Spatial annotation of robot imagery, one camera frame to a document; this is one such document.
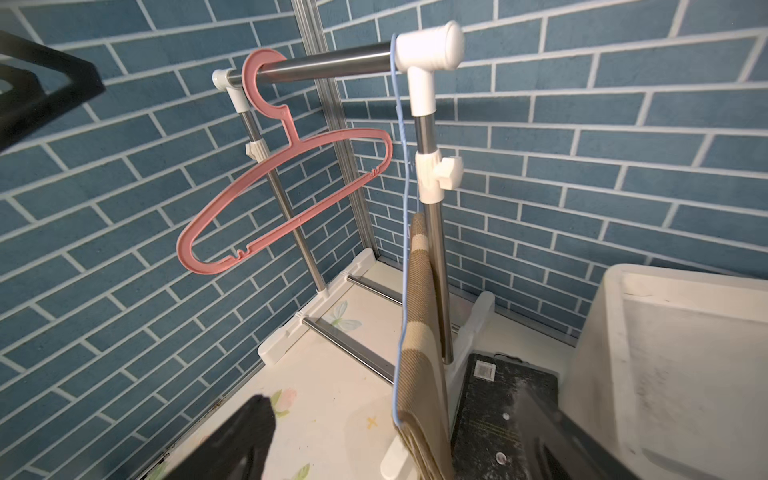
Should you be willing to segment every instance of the white plastic box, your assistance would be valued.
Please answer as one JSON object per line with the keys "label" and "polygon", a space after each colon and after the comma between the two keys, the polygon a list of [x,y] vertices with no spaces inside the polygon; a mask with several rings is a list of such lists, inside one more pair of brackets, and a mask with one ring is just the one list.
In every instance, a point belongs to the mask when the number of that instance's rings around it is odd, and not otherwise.
{"label": "white plastic box", "polygon": [[643,480],[768,478],[768,282],[613,266],[560,408]]}

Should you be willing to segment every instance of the brown striped towel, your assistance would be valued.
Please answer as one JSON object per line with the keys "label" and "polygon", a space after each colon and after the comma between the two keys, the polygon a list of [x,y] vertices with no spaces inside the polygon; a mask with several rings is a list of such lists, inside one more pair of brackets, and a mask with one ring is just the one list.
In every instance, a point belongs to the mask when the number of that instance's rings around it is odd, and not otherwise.
{"label": "brown striped towel", "polygon": [[400,359],[397,411],[400,438],[424,480],[452,480],[448,403],[442,368],[437,299],[424,214],[411,222],[408,326]]}

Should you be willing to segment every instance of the stainless steel rod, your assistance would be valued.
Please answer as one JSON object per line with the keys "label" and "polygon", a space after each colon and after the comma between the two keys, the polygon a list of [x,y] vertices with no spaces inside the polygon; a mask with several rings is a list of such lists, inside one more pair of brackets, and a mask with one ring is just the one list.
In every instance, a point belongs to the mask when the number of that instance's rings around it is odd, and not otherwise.
{"label": "stainless steel rod", "polygon": [[[420,154],[437,151],[435,136],[435,116],[415,117],[416,144]],[[453,338],[451,337],[451,316],[449,313],[448,268],[445,265],[445,243],[442,231],[442,202],[425,204],[424,214],[427,221],[429,240],[429,261],[432,264],[432,277],[435,279],[437,295],[437,314],[440,326],[442,361],[453,362]]]}
{"label": "stainless steel rod", "polygon": [[338,346],[344,353],[362,363],[367,369],[380,376],[388,384],[392,385],[395,382],[395,366],[366,348],[362,343],[357,342],[323,319],[309,319],[305,317],[302,319],[302,322],[323,338]]}
{"label": "stainless steel rod", "polygon": [[[248,131],[248,136],[250,137],[251,141],[260,140],[261,134],[259,133],[259,128],[257,127],[256,119],[253,117],[253,113],[249,111],[241,113],[240,118],[243,120],[243,124],[245,125],[245,129]],[[280,177],[277,176],[277,172],[274,170],[270,171],[268,174],[266,174],[266,180],[270,183],[270,187],[272,187],[272,193],[275,195],[277,204],[280,205],[280,211],[283,212],[286,220],[293,218],[293,209],[290,206],[290,200],[288,200],[288,196],[286,195],[286,191],[283,188],[283,184],[280,183]],[[310,271],[312,280],[315,281],[315,287],[317,287],[317,291],[324,291],[326,289],[326,281],[323,280],[323,275],[321,274],[319,268],[317,268],[315,257],[312,255],[310,246],[306,244],[306,239],[301,233],[300,228],[297,228],[293,231],[293,239],[296,241],[296,245],[299,246],[299,251],[301,252],[301,256],[304,257],[306,267]]]}
{"label": "stainless steel rod", "polygon": [[435,134],[435,114],[425,117],[414,117],[416,123],[416,148],[420,154],[431,154],[437,151],[437,135]]}
{"label": "stainless steel rod", "polygon": [[402,294],[399,292],[396,292],[395,290],[387,288],[383,285],[379,285],[376,282],[372,282],[371,280],[368,280],[364,276],[349,275],[346,279],[352,285],[357,285],[361,288],[368,290],[369,292],[373,292],[376,295],[381,296],[382,298],[386,298],[390,302],[394,302],[394,303],[397,303],[398,305],[402,305]]}
{"label": "stainless steel rod", "polygon": [[[267,83],[285,83],[385,71],[389,71],[388,41],[268,63],[259,71],[259,79]],[[227,78],[234,86],[243,84],[237,70],[231,71]]]}

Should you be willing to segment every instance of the white plastic clamp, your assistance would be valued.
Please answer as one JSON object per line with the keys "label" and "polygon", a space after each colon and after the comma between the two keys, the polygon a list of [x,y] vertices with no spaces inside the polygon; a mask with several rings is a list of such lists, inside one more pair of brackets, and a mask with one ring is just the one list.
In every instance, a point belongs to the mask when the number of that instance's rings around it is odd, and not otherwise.
{"label": "white plastic clamp", "polygon": [[227,75],[233,70],[234,68],[214,70],[212,79],[216,88],[230,94],[230,99],[235,106],[235,111],[242,114],[250,110],[250,102],[248,101],[248,97],[245,96],[245,91],[243,91],[241,87],[234,87],[230,83],[229,78],[227,78]]}
{"label": "white plastic clamp", "polygon": [[260,164],[270,157],[270,149],[267,147],[266,141],[260,138],[257,141],[250,141],[245,144],[245,155],[248,155]]}
{"label": "white plastic clamp", "polygon": [[443,190],[455,190],[464,176],[461,157],[441,158],[440,151],[416,154],[416,179],[419,200],[423,204],[436,204],[445,197]]}

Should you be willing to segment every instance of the brick pattern wall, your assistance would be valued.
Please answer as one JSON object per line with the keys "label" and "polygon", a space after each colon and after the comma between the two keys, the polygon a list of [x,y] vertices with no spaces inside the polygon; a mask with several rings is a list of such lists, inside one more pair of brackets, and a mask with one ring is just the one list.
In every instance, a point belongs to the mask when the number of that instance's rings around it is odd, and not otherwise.
{"label": "brick pattern wall", "polygon": [[[315,293],[291,236],[219,276],[175,253],[184,225],[252,164],[211,72],[258,45],[289,58],[303,45],[287,0],[0,7],[0,28],[95,63],[108,86],[0,156],[0,478],[133,478]],[[64,81],[35,70],[47,89]],[[301,135],[326,129],[313,82],[263,94],[291,107]],[[272,149],[286,143],[259,121]],[[342,183],[331,147],[280,178],[297,210]],[[262,182],[194,251],[232,254],[280,221]],[[326,280],[362,249],[346,201],[304,233]]]}
{"label": "brick pattern wall", "polygon": [[[499,309],[572,341],[616,263],[768,278],[764,0],[319,8],[337,48],[451,19],[464,27],[464,63],[435,78],[439,146],[466,169],[443,207],[453,285],[489,290]],[[398,136],[388,75],[339,89],[351,124]],[[415,145],[412,121],[406,140]],[[358,142],[356,153],[370,169],[383,149]],[[397,261],[402,169],[401,159],[366,188],[379,248]]]}

